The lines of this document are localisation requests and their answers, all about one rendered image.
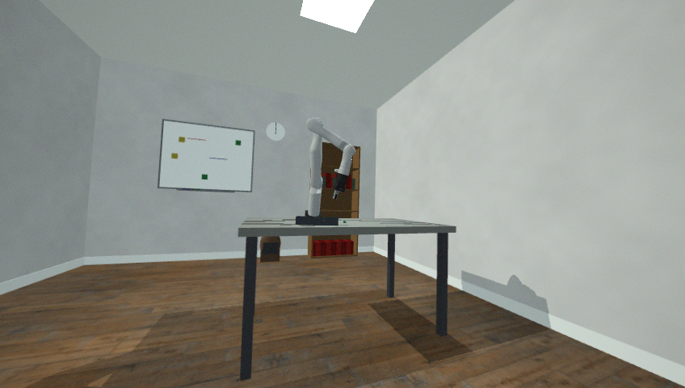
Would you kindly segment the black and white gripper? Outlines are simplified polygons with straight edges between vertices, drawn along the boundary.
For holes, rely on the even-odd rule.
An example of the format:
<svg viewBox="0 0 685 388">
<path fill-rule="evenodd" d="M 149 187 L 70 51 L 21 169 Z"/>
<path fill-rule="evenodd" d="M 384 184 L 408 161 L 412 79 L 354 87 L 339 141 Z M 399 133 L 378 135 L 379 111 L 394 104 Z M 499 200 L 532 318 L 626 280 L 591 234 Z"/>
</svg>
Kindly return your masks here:
<svg viewBox="0 0 685 388">
<path fill-rule="evenodd" d="M 338 193 L 345 191 L 345 185 L 347 183 L 347 178 L 348 178 L 350 169 L 340 166 L 339 170 L 335 169 L 334 171 L 338 172 L 336 183 L 334 185 L 334 196 L 333 196 L 333 199 L 337 200 Z"/>
</svg>

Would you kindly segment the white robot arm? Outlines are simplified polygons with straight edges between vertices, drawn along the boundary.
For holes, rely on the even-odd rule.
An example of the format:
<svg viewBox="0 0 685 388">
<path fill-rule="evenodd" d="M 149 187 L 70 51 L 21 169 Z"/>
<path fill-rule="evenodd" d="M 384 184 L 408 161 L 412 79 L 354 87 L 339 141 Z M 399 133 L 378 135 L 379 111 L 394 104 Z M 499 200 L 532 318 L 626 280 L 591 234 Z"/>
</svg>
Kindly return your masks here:
<svg viewBox="0 0 685 388">
<path fill-rule="evenodd" d="M 320 212 L 321 204 L 321 190 L 322 190 L 322 177 L 321 177 L 321 163 L 322 163 L 322 138 L 332 143 L 334 146 L 339 148 L 342 154 L 341 167 L 351 168 L 351 159 L 355 154 L 355 148 L 353 145 L 345 142 L 340 136 L 331 131 L 323 128 L 323 122 L 320 118 L 310 118 L 307 120 L 307 128 L 313 132 L 313 141 L 310 146 L 310 166 L 311 166 L 311 178 L 310 178 L 310 192 L 309 192 L 309 211 L 308 215 L 316 217 Z"/>
</svg>

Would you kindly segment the black three-compartment bin rack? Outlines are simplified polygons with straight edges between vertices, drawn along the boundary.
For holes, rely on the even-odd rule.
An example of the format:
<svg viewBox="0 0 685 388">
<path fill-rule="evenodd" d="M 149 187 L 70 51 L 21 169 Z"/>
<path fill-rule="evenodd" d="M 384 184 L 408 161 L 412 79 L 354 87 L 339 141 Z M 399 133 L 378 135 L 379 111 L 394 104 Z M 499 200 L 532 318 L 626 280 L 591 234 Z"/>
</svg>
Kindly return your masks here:
<svg viewBox="0 0 685 388">
<path fill-rule="evenodd" d="M 305 217 L 297 216 L 296 225 L 338 226 L 338 217 Z"/>
</svg>

